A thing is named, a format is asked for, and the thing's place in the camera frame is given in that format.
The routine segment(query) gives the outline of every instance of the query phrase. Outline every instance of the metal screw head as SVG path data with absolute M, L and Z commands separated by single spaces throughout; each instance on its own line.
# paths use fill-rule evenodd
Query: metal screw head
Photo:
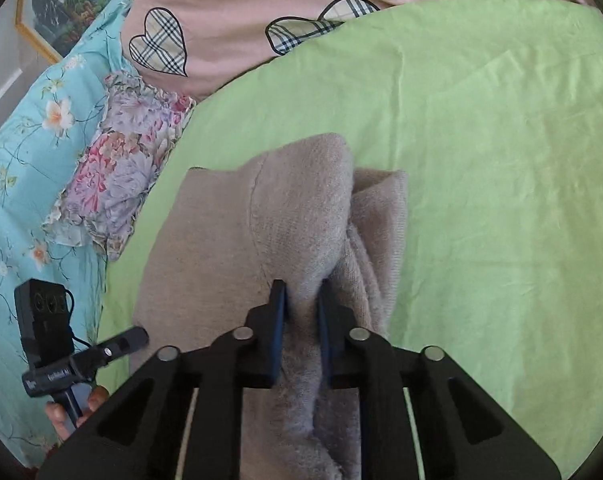
M 240 326 L 235 329 L 232 335 L 235 336 L 235 339 L 245 341 L 246 339 L 250 339 L 254 335 L 254 332 L 249 326 Z
M 430 361 L 441 361 L 446 357 L 446 352 L 438 346 L 428 346 L 428 348 L 424 350 L 424 355 L 430 359 Z
M 174 361 L 179 357 L 179 348 L 175 346 L 164 346 L 159 349 L 156 356 L 163 362 Z
M 371 336 L 371 333 L 368 332 L 365 328 L 360 326 L 350 330 L 350 337 L 355 341 L 366 341 L 367 338 Z

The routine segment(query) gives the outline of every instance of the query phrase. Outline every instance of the blue floral bedding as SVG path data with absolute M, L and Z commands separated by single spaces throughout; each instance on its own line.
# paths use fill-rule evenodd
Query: blue floral bedding
M 128 10 L 128 0 L 112 0 L 0 129 L 0 438 L 26 466 L 39 465 L 57 440 L 43 413 L 47 399 L 29 399 L 22 386 L 27 362 L 13 291 L 30 278 L 62 283 L 76 299 L 75 335 L 95 340 L 104 257 L 90 245 L 48 243 L 41 225 L 104 117 L 104 78 L 117 70 L 136 73 L 121 55 Z

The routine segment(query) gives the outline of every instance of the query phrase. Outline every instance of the cable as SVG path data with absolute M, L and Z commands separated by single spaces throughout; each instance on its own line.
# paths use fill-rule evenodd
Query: cable
M 64 290 L 66 291 L 66 294 L 70 296 L 70 301 L 72 301 L 72 306 L 70 307 L 70 314 L 68 315 L 68 319 L 70 320 L 70 318 L 72 317 L 72 313 L 75 310 L 75 297 L 72 295 L 72 292 L 70 292 L 66 288 L 64 288 Z
M 70 313 L 68 314 L 68 321 L 70 322 L 70 318 L 72 317 L 72 313 L 75 310 L 75 297 L 72 295 L 72 292 L 70 292 L 69 290 L 67 290 L 65 287 L 64 287 L 64 290 L 66 291 L 66 294 L 70 296 L 70 301 L 72 301 L 72 305 L 70 306 Z M 79 339 L 78 337 L 76 337 L 75 334 L 72 332 L 72 329 L 70 329 L 70 333 L 72 334 L 72 338 L 76 342 L 81 343 L 82 345 L 85 345 L 87 348 L 92 348 L 92 345 L 89 342 L 86 342 L 83 339 Z
M 82 345 L 86 345 L 88 348 L 92 348 L 92 345 L 86 341 L 84 341 L 83 339 L 79 339 L 78 337 L 75 337 L 75 335 L 72 335 L 72 338 L 77 341 L 78 343 L 81 343 Z

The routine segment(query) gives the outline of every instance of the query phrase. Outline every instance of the green bed sheet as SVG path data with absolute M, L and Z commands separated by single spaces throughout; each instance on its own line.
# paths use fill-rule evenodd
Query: green bed sheet
M 435 0 L 348 22 L 199 105 L 108 266 L 127 328 L 188 168 L 337 132 L 409 176 L 392 342 L 445 348 L 567 478 L 603 434 L 603 17 L 555 0 Z M 193 254 L 206 258 L 206 254 Z M 170 297 L 157 305 L 169 316 Z M 100 380 L 115 388 L 120 363 Z

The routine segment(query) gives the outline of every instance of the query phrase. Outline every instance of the black camera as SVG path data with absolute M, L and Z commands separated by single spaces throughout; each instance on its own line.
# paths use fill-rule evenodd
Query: black camera
M 70 328 L 75 299 L 57 283 L 28 280 L 14 290 L 14 304 L 30 368 L 22 375 L 24 389 L 30 397 L 52 396 L 75 427 L 88 397 L 77 385 L 93 384 L 99 368 L 148 344 L 148 334 L 140 327 L 94 346 L 76 338 Z M 88 349 L 75 354 L 74 340 Z M 73 389 L 86 398 L 78 402 Z
M 14 290 L 19 331 L 30 369 L 42 368 L 75 352 L 63 285 L 28 280 Z

